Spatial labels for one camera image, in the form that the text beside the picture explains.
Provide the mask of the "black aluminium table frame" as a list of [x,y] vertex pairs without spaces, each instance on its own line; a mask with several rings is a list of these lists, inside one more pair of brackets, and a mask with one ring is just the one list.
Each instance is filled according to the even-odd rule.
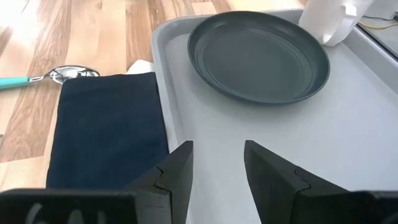
[[377,38],[362,25],[356,25],[356,28],[358,28],[361,32],[368,36],[373,42],[376,43],[378,47],[383,49],[389,56],[391,56],[395,61],[398,62],[398,54],[396,54],[390,47],[384,44],[379,38]]

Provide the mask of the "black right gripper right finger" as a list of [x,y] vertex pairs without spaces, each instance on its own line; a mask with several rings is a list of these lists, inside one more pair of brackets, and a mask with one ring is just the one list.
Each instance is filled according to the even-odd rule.
[[247,180],[262,224],[354,224],[347,190],[245,141]]

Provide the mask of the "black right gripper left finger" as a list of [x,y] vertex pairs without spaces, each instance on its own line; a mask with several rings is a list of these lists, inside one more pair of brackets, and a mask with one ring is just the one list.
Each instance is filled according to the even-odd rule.
[[193,141],[185,141],[127,189],[134,193],[134,224],[186,224],[193,183]]

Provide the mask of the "white ceramic mug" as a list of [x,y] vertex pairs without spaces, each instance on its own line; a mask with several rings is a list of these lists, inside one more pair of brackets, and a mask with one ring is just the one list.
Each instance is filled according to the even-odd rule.
[[333,47],[353,30],[374,0],[308,0],[299,26],[319,43]]

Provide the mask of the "white bowl with dark rim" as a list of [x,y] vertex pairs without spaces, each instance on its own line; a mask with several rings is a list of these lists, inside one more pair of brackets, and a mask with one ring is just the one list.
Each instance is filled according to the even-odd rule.
[[263,12],[231,11],[204,19],[191,31],[187,51],[206,84],[253,103],[306,100],[330,76],[330,60],[316,38]]

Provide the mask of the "grey plastic tray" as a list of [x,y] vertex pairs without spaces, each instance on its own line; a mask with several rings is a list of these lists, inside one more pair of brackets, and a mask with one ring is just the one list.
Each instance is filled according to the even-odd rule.
[[398,61],[362,30],[326,52],[327,84],[284,106],[238,101],[208,86],[187,53],[202,16],[152,34],[155,74],[170,150],[193,141],[187,224],[260,224],[244,167],[253,140],[348,190],[398,190]]

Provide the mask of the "navy blue cloth napkin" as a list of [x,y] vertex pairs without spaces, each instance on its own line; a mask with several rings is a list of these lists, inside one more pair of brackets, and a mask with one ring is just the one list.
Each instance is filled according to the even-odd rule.
[[121,189],[168,154],[154,72],[62,85],[48,189]]

